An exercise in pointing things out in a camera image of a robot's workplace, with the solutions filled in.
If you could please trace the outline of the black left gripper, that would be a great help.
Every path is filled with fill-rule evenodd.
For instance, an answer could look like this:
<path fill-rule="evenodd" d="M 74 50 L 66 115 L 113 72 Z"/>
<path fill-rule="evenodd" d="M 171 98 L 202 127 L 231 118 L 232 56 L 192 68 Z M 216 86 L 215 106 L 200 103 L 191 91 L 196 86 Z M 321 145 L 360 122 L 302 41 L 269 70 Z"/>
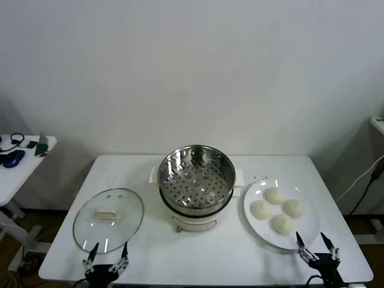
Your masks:
<path fill-rule="evenodd" d="M 90 288 L 105 288 L 118 279 L 118 272 L 124 272 L 129 265 L 127 242 L 124 243 L 121 258 L 115 264 L 95 265 L 93 261 L 98 251 L 99 242 L 90 251 L 88 258 L 83 260 L 85 278 Z"/>

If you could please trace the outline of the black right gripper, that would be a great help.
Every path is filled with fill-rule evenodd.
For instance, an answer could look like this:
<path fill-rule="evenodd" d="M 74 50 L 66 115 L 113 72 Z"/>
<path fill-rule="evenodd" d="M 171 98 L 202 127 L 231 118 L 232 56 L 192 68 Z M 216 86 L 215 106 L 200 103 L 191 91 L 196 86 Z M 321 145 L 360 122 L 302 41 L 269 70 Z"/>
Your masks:
<path fill-rule="evenodd" d="M 325 287 L 344 287 L 344 281 L 338 272 L 340 249 L 323 233 L 320 233 L 329 253 L 312 253 L 304 244 L 300 234 L 296 232 L 296 243 L 300 258 L 311 268 L 317 270 Z"/>

